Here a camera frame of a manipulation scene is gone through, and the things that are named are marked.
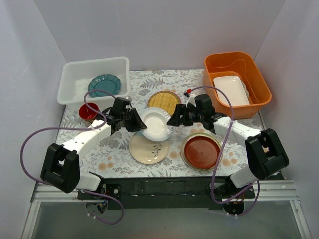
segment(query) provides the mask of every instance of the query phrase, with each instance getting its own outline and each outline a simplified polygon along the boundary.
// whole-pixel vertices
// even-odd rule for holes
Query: blue plate
[[[88,87],[88,91],[91,90],[102,90],[111,93],[112,95],[117,95],[121,89],[121,80],[113,75],[101,75],[94,78]],[[90,93],[91,97],[102,97],[109,96],[103,92],[94,91]]]

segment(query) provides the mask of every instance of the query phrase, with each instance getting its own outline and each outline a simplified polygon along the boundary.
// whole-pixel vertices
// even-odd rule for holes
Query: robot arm
[[[41,179],[65,193],[70,193],[74,189],[95,191],[101,178],[92,173],[81,172],[80,159],[101,140],[122,127],[129,132],[147,128],[136,109],[130,105],[129,100],[116,98],[113,107],[102,112],[107,118],[104,126],[93,129],[104,122],[103,117],[98,115],[89,127],[92,130],[84,131],[62,145],[50,145],[44,159]]]
[[[225,136],[231,118],[216,113],[208,95],[199,95],[190,99],[187,105],[179,104],[167,125],[191,126],[200,122],[214,134]],[[229,139],[246,148],[248,166],[226,178],[221,190],[234,195],[246,185],[263,180],[289,165],[286,152],[273,129],[258,130],[234,122]]]

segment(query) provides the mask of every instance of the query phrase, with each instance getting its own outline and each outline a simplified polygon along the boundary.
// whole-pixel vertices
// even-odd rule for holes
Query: bamboo placemat
[[[148,101],[148,107],[159,107],[171,116],[173,115],[177,104],[181,104],[181,100],[177,94],[171,91],[156,92]]]

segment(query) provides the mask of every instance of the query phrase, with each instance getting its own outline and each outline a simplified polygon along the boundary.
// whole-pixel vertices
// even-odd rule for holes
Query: white bowl
[[[158,107],[149,107],[143,110],[140,116],[148,127],[141,132],[149,140],[161,142],[168,139],[172,134],[173,127],[166,125],[170,115],[165,110]]]

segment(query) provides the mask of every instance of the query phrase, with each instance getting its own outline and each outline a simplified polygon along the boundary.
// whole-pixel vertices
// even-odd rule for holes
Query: red cup
[[[95,103],[88,103],[93,109],[100,111],[99,107]],[[79,116],[84,121],[85,125],[89,126],[95,120],[98,113],[89,109],[86,104],[82,105],[79,109]]]

